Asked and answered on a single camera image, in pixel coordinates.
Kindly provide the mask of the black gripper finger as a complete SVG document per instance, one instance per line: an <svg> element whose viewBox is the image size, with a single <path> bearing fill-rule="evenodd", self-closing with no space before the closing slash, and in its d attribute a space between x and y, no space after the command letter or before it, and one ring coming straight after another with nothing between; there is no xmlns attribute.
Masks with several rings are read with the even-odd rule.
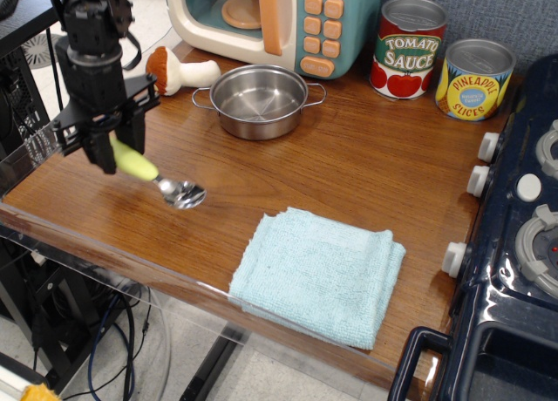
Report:
<svg viewBox="0 0 558 401"><path fill-rule="evenodd" d="M131 147L136 152L145 152L145 112L141 109L133 109L122 115L118 126L118 140Z"/></svg>
<svg viewBox="0 0 558 401"><path fill-rule="evenodd" d="M108 133L89 133L82 141L88 160L105 174L116 174L116 162Z"/></svg>

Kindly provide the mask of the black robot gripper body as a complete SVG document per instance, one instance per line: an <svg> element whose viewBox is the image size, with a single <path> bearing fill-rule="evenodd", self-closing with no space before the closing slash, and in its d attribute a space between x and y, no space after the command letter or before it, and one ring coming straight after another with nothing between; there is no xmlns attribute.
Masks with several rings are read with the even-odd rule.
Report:
<svg viewBox="0 0 558 401"><path fill-rule="evenodd" d="M69 95L68 104L52 122L63 155L83 148L82 141L89 133L116 131L118 137L125 112L141 109L146 113L160 102L154 90L154 75L124 77L119 44L91 55L68 43L58 43L55 53Z"/></svg>

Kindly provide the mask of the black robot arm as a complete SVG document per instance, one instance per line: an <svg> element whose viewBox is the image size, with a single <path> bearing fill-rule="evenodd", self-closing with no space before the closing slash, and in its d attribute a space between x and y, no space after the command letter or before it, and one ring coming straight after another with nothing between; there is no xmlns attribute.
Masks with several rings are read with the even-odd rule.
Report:
<svg viewBox="0 0 558 401"><path fill-rule="evenodd" d="M133 22L129 0L51 0L65 35L55 46L69 102L51 129L60 152L82 149L104 173L117 170L111 139L145 151L145 114L160 102L156 77L125 78L120 44Z"/></svg>

